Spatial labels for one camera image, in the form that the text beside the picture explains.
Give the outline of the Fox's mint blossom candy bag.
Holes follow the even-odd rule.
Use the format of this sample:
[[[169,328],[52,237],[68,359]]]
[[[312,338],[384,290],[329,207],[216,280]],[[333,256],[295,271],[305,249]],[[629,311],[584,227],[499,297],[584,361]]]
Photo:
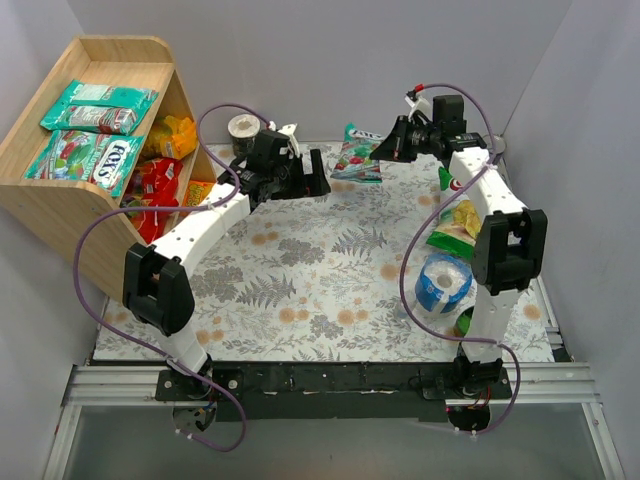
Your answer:
[[[344,130],[344,141],[331,177],[357,183],[379,184],[382,182],[380,163],[370,158],[384,137],[361,130],[348,124]]]

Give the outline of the small orange candy bag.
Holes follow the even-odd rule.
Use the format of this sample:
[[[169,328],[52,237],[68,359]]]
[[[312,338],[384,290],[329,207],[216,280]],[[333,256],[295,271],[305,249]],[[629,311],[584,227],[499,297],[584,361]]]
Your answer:
[[[190,180],[185,189],[182,206],[195,207],[200,205],[214,188],[214,183]]]

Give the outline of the orange Lot 100 mango gummy bag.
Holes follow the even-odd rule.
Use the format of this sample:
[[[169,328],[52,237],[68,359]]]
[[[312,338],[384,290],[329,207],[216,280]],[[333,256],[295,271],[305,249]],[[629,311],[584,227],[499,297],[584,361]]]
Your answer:
[[[195,150],[197,143],[196,124],[190,117],[167,115],[155,119],[142,155],[181,160]]]

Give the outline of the red Lot 100 fruit gummy bag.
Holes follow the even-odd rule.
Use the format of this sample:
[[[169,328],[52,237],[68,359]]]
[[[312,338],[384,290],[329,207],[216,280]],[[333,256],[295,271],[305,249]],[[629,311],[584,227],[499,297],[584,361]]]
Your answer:
[[[182,171],[181,160],[157,157],[139,162],[125,190],[124,200],[167,205],[175,200]]]

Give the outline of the teal fox's bag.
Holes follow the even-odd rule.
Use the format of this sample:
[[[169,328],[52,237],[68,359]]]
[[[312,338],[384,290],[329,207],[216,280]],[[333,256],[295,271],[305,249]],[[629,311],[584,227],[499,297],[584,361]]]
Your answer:
[[[44,115],[40,126],[48,131],[131,135],[157,96],[158,92],[149,88],[72,80]]]
[[[142,136],[55,130],[24,178],[85,181],[119,197],[144,140]]]

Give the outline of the teal Fox's bag back side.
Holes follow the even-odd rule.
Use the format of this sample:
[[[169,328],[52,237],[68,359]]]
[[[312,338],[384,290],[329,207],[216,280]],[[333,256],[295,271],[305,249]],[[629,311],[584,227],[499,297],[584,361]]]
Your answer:
[[[131,135],[157,96],[158,92],[149,88],[72,80],[44,115],[40,126],[48,131]]]

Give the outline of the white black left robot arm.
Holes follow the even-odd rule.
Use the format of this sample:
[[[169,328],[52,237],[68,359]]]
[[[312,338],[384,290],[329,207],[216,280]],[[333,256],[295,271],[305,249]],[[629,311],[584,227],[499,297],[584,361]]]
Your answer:
[[[206,381],[213,362],[191,324],[195,267],[260,204],[329,194],[319,150],[311,150],[310,164],[306,172],[289,127],[262,130],[248,154],[226,165],[196,210],[151,245],[134,244],[128,250],[123,304],[155,337],[168,362],[171,385],[186,398],[201,400],[212,392]]]

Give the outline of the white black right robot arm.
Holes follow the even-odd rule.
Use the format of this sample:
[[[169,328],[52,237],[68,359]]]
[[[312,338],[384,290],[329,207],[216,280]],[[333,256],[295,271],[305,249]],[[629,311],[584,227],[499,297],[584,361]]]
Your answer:
[[[467,130],[464,103],[469,95],[454,91],[426,100],[420,87],[405,99],[411,110],[397,117],[374,160],[410,163],[432,155],[460,182],[458,196],[471,201],[480,231],[471,256],[477,284],[470,326],[440,389],[460,396],[505,391],[514,397],[503,368],[503,339],[511,312],[541,271],[548,219],[530,209],[510,190],[497,171],[490,140]]]

